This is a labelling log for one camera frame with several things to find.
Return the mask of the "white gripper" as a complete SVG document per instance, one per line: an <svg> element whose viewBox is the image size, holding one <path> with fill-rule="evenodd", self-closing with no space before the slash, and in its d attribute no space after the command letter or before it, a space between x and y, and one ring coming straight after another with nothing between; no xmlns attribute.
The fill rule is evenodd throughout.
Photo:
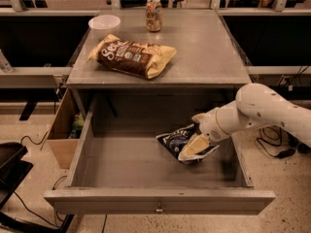
<svg viewBox="0 0 311 233"><path fill-rule="evenodd" d="M199 124L199 130L203 134L194 133L188 143L179 153L180 158L199 158L204 157L204 153L210 147L210 142L220 142L230 137L221 125L221 119L224 117L223 108L215 108L207 113L194 115L191 120Z"/></svg>

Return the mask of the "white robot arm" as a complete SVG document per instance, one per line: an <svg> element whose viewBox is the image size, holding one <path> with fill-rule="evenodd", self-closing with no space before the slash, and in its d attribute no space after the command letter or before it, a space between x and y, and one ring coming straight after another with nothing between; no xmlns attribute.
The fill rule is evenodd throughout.
<svg viewBox="0 0 311 233"><path fill-rule="evenodd" d="M235 99L207 113L193 116L200 133L195 133L178 155L181 162L205 158L199 155L211 145L229 138L233 133L276 125L311 147L311 111L286 100L261 83L243 85Z"/></svg>

